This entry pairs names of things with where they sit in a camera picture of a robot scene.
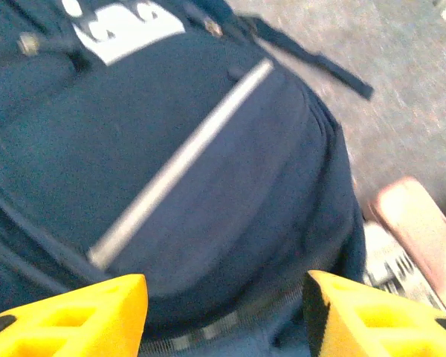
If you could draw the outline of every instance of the fabric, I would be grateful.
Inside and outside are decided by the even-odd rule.
[[[234,333],[208,346],[176,356],[310,357],[306,327],[298,315],[300,309],[300,301],[288,304],[271,319],[261,322],[253,329]]]
[[[16,32],[36,27],[41,33],[70,33],[53,5],[17,3],[30,15],[0,3],[1,14],[20,17]],[[213,13],[217,4],[220,16],[228,16],[223,1],[201,6]],[[40,20],[42,11],[53,15]],[[0,17],[1,33],[7,33],[4,22]],[[1,231],[0,241],[36,263],[46,275],[41,281],[69,289],[143,272],[149,340],[198,329],[256,297],[272,296],[298,278],[298,267],[314,268],[319,257],[331,257],[324,270],[361,279],[363,229],[342,129],[305,83],[276,62],[109,269],[98,271],[86,260],[241,80],[234,69],[244,76],[268,56],[254,45],[242,47],[194,29],[109,67],[92,63],[78,75],[72,57],[65,65],[55,57],[25,59],[24,68],[43,61],[43,76],[23,98],[17,99],[12,86],[5,91],[10,97],[1,96],[0,227],[8,230]],[[55,67],[59,76],[51,75]],[[16,73],[21,82],[36,83],[36,72]],[[19,244],[27,247],[24,252]],[[20,264],[12,259],[0,268],[0,282],[24,286],[22,295],[0,308],[51,294],[43,283],[26,286],[26,279],[40,281],[33,270],[14,276]],[[293,312],[288,307],[285,316]],[[278,329],[283,320],[274,322]],[[262,335],[258,327],[252,331],[221,344],[256,346]],[[284,336],[292,340],[291,333]],[[305,350],[304,343],[294,342],[294,351]],[[263,339],[262,353],[270,344]]]
[[[322,54],[311,54],[302,48],[297,42],[285,33],[278,31],[267,24],[264,20],[255,16],[240,16],[240,19],[246,21],[253,29],[255,36],[258,36],[279,48],[286,50],[295,57],[304,62],[318,65],[328,71],[330,74],[350,86],[359,95],[369,100],[373,94],[373,88],[362,80],[341,68],[337,63],[332,62]]]

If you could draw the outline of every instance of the backpack strap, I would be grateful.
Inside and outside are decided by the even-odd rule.
[[[373,94],[373,87],[363,82],[360,78],[351,74],[346,69],[340,67],[337,63],[331,61],[322,54],[311,54],[301,45],[294,41],[291,37],[279,31],[267,22],[257,16],[239,16],[253,31],[253,35],[281,48],[298,59],[321,67],[328,71],[331,75],[338,78],[341,82],[347,84],[356,91],[360,96],[369,100]]]

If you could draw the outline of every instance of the zipper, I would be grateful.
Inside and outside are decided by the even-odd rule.
[[[17,43],[20,51],[29,57],[41,52],[72,54],[80,49],[72,37],[44,37],[28,32],[22,33]]]
[[[154,210],[223,130],[233,114],[269,76],[273,67],[272,61],[263,59],[201,122],[107,232],[89,249],[88,259],[93,266],[106,270],[112,264]]]

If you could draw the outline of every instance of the pink object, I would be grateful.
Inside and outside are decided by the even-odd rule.
[[[366,208],[399,241],[446,306],[446,217],[424,187],[406,177]]]

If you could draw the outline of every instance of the metal zipper pull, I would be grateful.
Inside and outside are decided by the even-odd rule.
[[[80,49],[73,37],[44,37],[29,32],[22,33],[17,42],[20,51],[29,57],[39,53],[72,54]]]
[[[222,37],[223,31],[220,25],[216,23],[207,13],[194,4],[186,1],[184,3],[184,10],[189,20],[199,24],[214,37]]]

